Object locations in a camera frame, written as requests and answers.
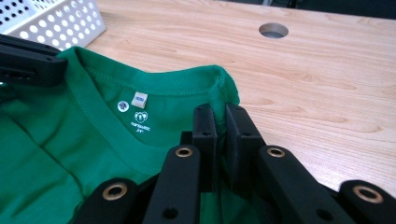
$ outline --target neckline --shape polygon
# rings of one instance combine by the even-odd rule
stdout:
[[[118,155],[120,161],[145,175],[156,175],[161,171],[166,153],[173,146],[152,147],[136,139],[110,110],[92,78],[102,76],[109,81],[128,85],[137,91],[145,91],[149,94],[185,96],[207,93],[224,71],[218,66],[211,65],[168,73],[146,73],[78,47],[66,50],[58,57],[68,60],[65,83],[91,125],[107,140],[112,147],[110,149]],[[183,78],[187,72],[189,78]],[[202,73],[208,72],[216,72],[217,75],[202,76]],[[173,78],[175,84],[161,85],[159,80],[161,78]]]

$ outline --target brass grommet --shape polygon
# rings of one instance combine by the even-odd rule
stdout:
[[[192,150],[187,147],[181,147],[176,150],[176,155],[179,157],[189,157],[190,155],[192,155]]]
[[[369,202],[369,203],[382,203],[384,202],[384,198],[380,193],[378,193],[374,189],[370,189],[368,187],[358,185],[353,188],[353,192],[360,197],[362,200]]]
[[[284,157],[286,155],[286,153],[282,149],[276,147],[268,148],[267,153],[270,154],[270,156],[272,157],[279,157],[279,158]]]
[[[102,196],[108,201],[115,201],[122,198],[126,194],[126,191],[128,191],[126,185],[122,182],[119,182],[108,186],[103,191]]]

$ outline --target round hole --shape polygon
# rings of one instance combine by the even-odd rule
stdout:
[[[181,147],[176,150],[176,155],[179,157],[189,157],[190,155],[192,155],[192,150],[187,147]]]
[[[69,16],[69,20],[70,20],[71,22],[74,22],[76,19],[75,19],[75,17],[74,17],[73,15],[70,15],[70,16]]]
[[[56,10],[56,16],[62,17],[63,13],[61,10]]]
[[[126,192],[127,192],[127,187],[124,183],[115,183],[110,186],[108,186],[102,193],[102,196],[105,200],[108,201],[115,201],[117,199],[122,198]]]
[[[67,32],[68,35],[73,35],[73,31],[71,29],[67,29],[66,32]]]
[[[62,26],[67,26],[69,23],[66,20],[62,20]]]
[[[284,157],[286,155],[285,151],[275,147],[268,148],[267,153],[270,154],[270,156],[272,157],[279,157],[279,158]]]
[[[59,25],[54,25],[54,26],[53,26],[53,29],[54,29],[56,32],[60,32],[60,31],[61,31],[61,26],[59,26]]]
[[[35,25],[31,25],[29,29],[32,33],[37,33],[37,31],[38,31],[38,29]]]
[[[40,35],[37,37],[37,41],[40,43],[44,43],[44,41],[46,41],[46,38],[44,38],[44,36]]]
[[[318,209],[317,215],[318,215],[318,217],[320,217],[321,219],[323,219],[325,221],[330,222],[333,220],[332,214],[330,214],[330,212],[323,210],[323,209]]]
[[[384,202],[384,198],[380,193],[378,193],[374,189],[370,189],[368,187],[358,185],[353,188],[353,192],[360,197],[362,200],[369,203],[382,203]]]
[[[266,23],[259,28],[260,34],[272,39],[285,37],[289,33],[289,29],[279,23]]]
[[[163,211],[163,217],[166,219],[175,219],[178,215],[178,211],[176,208],[166,208]]]
[[[52,45],[53,46],[58,46],[59,45],[59,40],[57,40],[57,39],[52,40]]]
[[[43,20],[39,21],[38,24],[39,24],[41,27],[46,27],[46,26],[47,26],[47,23],[46,23],[45,21],[43,21]]]
[[[46,36],[52,37],[53,36],[53,32],[51,30],[46,31]]]
[[[22,32],[20,32],[20,37],[22,39],[27,39],[27,38],[29,38],[29,34],[26,31],[22,31]]]
[[[66,35],[60,35],[59,38],[61,38],[62,41],[66,40]]]
[[[52,15],[48,15],[47,19],[51,22],[55,21],[55,18]]]

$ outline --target table grommet hole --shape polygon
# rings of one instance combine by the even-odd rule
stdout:
[[[262,25],[259,28],[259,32],[261,35],[263,35],[267,38],[279,39],[279,38],[283,38],[286,35],[288,35],[289,29],[280,23],[269,22],[269,23],[265,23],[264,25]]]

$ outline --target white plastic basket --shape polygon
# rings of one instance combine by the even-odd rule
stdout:
[[[57,49],[87,46],[106,29],[94,0],[0,0],[0,33]]]

